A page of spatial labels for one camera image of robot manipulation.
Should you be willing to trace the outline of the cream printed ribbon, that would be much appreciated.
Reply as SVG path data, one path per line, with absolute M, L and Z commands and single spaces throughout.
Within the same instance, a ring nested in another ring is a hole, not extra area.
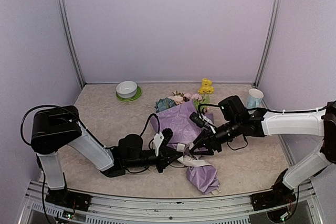
M 221 189 L 217 169 L 209 162 L 193 157 L 188 145 L 178 143 L 176 147 L 177 151 L 183 151 L 183 156 L 177 161 L 187 167 L 187 180 L 204 195 L 219 195 Z

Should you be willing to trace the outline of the purple wrapping paper sheet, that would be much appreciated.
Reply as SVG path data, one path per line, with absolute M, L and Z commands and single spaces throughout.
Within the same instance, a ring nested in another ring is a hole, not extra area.
M 188 145 L 190 150 L 192 142 L 201 132 L 201 129 L 189 118 L 195 111 L 194 104 L 190 101 L 157 113 L 160 128 L 170 128 L 173 131 L 173 136 L 167 144 L 168 147 L 177 150 L 177 144 L 182 143 Z

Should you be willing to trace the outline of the blue hydrangea fake flower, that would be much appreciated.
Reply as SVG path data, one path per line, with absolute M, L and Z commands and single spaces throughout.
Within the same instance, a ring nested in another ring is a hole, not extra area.
M 156 113 L 162 112 L 164 110 L 170 109 L 176 106 L 175 102 L 170 98 L 159 99 L 155 103 L 155 111 Z

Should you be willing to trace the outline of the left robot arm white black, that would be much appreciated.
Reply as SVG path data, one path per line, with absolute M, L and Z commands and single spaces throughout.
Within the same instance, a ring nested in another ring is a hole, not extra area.
M 183 155 L 167 146 L 173 136 L 169 128 L 157 130 L 149 150 L 143 149 L 142 136 L 137 134 L 120 139 L 117 146 L 106 147 L 84 125 L 75 106 L 40 105 L 35 109 L 30 145 L 41 163 L 53 197 L 64 206 L 74 199 L 72 191 L 67 189 L 58 155 L 66 145 L 109 178 L 123 176 L 131 168 L 146 171 L 151 166 L 162 173 Z

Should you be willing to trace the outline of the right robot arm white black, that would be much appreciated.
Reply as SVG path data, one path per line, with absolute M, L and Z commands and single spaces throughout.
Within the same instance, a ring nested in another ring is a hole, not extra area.
M 202 129 L 194 140 L 191 154 L 214 155 L 222 145 L 238 136 L 266 137 L 271 135 L 312 135 L 322 138 L 317 148 L 291 168 L 282 172 L 269 192 L 273 205 L 281 204 L 299 185 L 335 163 L 335 102 L 311 110 L 274 111 L 246 108 L 234 95 L 225 98 L 217 108 L 226 123 L 215 126 L 200 109 L 190 120 Z

